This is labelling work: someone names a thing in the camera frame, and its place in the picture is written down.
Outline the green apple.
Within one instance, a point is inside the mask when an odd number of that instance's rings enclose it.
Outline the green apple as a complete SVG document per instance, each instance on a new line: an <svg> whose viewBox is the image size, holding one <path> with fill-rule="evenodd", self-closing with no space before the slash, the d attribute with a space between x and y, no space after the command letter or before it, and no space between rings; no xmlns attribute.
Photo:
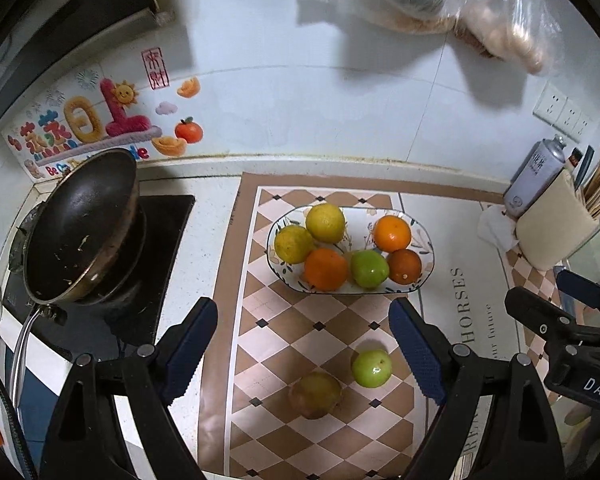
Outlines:
<svg viewBox="0 0 600 480"><path fill-rule="evenodd" d="M364 351L353 360L351 373L361 387L378 388L391 377L392 361L385 350Z"/></svg>
<svg viewBox="0 0 600 480"><path fill-rule="evenodd" d="M365 289L374 289L389 277L386 259L374 250L361 250L351 257L351 274L355 283Z"/></svg>

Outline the dark red-orange fruit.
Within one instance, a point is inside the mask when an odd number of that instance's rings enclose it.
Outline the dark red-orange fruit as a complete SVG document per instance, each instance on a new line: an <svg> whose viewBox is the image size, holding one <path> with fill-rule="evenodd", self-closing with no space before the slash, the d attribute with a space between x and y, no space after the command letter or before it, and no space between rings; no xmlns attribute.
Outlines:
<svg viewBox="0 0 600 480"><path fill-rule="evenodd" d="M387 257L389 278L400 285L415 283L422 275L422 260L411 249L400 249Z"/></svg>

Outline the brown pear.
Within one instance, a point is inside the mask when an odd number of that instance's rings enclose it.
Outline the brown pear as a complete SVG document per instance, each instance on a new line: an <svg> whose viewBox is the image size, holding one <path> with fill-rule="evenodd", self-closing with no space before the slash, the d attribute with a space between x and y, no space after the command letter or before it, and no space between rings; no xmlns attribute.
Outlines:
<svg viewBox="0 0 600 480"><path fill-rule="evenodd" d="M330 413L341 399L340 382L324 372L312 372L289 389L292 409L306 419L319 419Z"/></svg>

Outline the orange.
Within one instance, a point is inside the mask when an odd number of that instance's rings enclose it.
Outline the orange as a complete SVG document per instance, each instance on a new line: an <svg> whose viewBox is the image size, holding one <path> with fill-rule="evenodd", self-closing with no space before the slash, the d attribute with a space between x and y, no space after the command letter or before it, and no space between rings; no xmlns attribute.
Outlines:
<svg viewBox="0 0 600 480"><path fill-rule="evenodd" d="M338 252L328 248L316 248L304 262L306 281L322 292L334 292L347 281L348 263Z"/></svg>
<svg viewBox="0 0 600 480"><path fill-rule="evenodd" d="M411 228L400 217L385 216L375 223L373 240L382 252L397 252L406 249L411 244Z"/></svg>

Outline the yellow lemon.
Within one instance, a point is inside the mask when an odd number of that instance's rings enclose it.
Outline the yellow lemon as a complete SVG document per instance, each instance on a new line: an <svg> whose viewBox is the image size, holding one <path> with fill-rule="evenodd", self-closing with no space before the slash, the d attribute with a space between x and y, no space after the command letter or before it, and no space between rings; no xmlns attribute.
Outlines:
<svg viewBox="0 0 600 480"><path fill-rule="evenodd" d="M314 239L303 226L285 226L274 238L276 256L289 264L302 263L314 249Z"/></svg>
<svg viewBox="0 0 600 480"><path fill-rule="evenodd" d="M306 229L319 242L337 244L346 229L346 218L339 207L324 203L313 206L306 215Z"/></svg>

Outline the black gas stove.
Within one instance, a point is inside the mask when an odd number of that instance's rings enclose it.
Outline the black gas stove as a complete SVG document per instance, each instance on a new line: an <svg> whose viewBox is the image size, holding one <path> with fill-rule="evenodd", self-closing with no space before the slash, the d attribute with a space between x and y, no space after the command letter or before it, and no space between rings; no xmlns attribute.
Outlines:
<svg viewBox="0 0 600 480"><path fill-rule="evenodd" d="M155 340L166 289L189 214L191 195L142 196L121 254L89 295L34 322L31 334L72 362L88 353L122 358Z"/></svg>

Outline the cream utensil holder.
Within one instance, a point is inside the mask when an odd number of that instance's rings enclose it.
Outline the cream utensil holder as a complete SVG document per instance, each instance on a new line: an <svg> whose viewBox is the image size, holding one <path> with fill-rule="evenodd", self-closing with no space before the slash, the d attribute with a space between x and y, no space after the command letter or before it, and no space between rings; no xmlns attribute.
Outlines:
<svg viewBox="0 0 600 480"><path fill-rule="evenodd" d="M517 220L518 247L536 270L550 270L585 243L600 225L563 169Z"/></svg>

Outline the checkered printed table mat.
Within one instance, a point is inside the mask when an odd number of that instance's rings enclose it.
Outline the checkered printed table mat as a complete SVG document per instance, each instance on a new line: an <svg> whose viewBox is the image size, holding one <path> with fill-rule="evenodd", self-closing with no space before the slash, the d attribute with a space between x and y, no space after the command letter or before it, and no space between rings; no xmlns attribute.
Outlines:
<svg viewBox="0 0 600 480"><path fill-rule="evenodd" d="M454 342L483 356L527 353L540 373L547 360L537 336L504 309L509 288L559 298L554 275L477 234L496 195L437 184L245 174L220 261L214 299L219 324L204 357L198 462L238 479L383 479L404 471L436 406L416 385L388 323L400 294L304 294L285 285L266 260L273 222L300 206L386 208L420 222L434 245L434 270L411 303ZM392 375L361 387L351 365L385 350ZM341 399L306 419L288 392L312 372L335 377Z"/></svg>

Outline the oval floral ceramic plate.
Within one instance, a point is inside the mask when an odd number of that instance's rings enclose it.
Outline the oval floral ceramic plate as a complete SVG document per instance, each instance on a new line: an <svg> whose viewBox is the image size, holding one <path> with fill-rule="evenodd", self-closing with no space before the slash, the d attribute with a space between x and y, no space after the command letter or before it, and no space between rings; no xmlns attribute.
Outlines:
<svg viewBox="0 0 600 480"><path fill-rule="evenodd" d="M304 228L306 226L306 216L309 214L310 209L310 205L291 209L291 211L286 212L273 222L266 238L266 260L268 260L268 266L273 273L292 290L304 294L321 294L321 290L318 290L306 280L302 263L291 264L285 262L276 254L274 248L275 237L283 228L287 226L302 226ZM377 247L373 240L373 230L378 220L393 216L402 219L410 227L412 238L406 249L418 255L422 270L420 270L419 276L413 278L408 284L401 284L393 281L392 278L386 278L377 287L371 289L358 286L350 276L341 287L335 290L335 294L408 294L421 288L426 283L434 270L436 258L434 258L434 245L431 243L428 232L420 222L395 209L341 207L341 211L344 220L346 220L343 239L337 244L325 244L317 240L315 242L317 247L334 250L346 259L349 259L355 252L360 250L373 250L378 252L382 258L387 259L389 253Z"/></svg>

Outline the white crumpled tissue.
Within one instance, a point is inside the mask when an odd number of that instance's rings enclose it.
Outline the white crumpled tissue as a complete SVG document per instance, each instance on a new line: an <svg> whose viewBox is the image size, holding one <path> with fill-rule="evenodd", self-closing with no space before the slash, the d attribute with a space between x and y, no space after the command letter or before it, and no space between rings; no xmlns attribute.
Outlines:
<svg viewBox="0 0 600 480"><path fill-rule="evenodd" d="M509 252L518 245L515 229L516 221L509 217L506 209L500 205L491 205L480 214L477 234L502 252Z"/></svg>

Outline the black wok pan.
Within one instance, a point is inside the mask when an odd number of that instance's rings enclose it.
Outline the black wok pan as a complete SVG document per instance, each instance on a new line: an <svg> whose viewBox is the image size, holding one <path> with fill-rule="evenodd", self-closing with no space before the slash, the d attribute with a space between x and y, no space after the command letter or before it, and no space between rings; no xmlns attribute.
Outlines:
<svg viewBox="0 0 600 480"><path fill-rule="evenodd" d="M110 148L69 173L42 205L23 245L23 283L31 310L9 375L18 408L32 326L51 306L89 295L116 262L137 211L140 185L131 152Z"/></svg>

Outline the silver gas canister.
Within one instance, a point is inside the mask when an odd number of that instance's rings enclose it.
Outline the silver gas canister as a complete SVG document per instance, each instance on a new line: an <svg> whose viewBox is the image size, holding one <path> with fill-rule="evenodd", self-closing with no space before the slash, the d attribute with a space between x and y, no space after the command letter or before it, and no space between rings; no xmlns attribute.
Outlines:
<svg viewBox="0 0 600 480"><path fill-rule="evenodd" d="M550 185L565 165L564 139L556 134L543 139L532 148L529 156L504 194L505 209L519 218Z"/></svg>

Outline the plastic bag with eggs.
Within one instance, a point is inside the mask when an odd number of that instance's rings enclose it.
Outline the plastic bag with eggs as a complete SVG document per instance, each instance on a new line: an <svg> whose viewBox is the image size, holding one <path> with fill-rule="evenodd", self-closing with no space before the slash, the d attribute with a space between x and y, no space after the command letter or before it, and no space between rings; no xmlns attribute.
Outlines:
<svg viewBox="0 0 600 480"><path fill-rule="evenodd" d="M486 58L546 76L562 62L562 29L547 0L460 0L454 34Z"/></svg>

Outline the black range hood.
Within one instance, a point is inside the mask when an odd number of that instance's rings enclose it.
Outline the black range hood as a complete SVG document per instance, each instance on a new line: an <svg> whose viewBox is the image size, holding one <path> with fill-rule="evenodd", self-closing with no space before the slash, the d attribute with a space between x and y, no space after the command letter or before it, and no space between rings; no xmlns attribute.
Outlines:
<svg viewBox="0 0 600 480"><path fill-rule="evenodd" d="M0 0L0 128L73 67L157 28L157 0Z"/></svg>

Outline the white wall socket strip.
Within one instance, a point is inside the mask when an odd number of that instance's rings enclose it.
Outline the white wall socket strip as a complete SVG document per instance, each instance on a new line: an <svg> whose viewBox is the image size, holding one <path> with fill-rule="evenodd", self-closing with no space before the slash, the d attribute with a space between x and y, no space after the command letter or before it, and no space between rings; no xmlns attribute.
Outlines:
<svg viewBox="0 0 600 480"><path fill-rule="evenodd" d="M593 123L582 106L550 82L545 84L532 115L577 143L582 141Z"/></svg>

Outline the colourful wall sticker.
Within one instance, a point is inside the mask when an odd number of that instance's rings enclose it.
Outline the colourful wall sticker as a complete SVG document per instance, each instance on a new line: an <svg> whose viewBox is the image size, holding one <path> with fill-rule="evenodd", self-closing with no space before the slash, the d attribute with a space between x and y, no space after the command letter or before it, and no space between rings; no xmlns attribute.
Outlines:
<svg viewBox="0 0 600 480"><path fill-rule="evenodd" d="M2 131L33 181L58 177L99 152L124 148L137 162L183 158L204 138L193 102L201 79L168 49L117 49L41 91Z"/></svg>

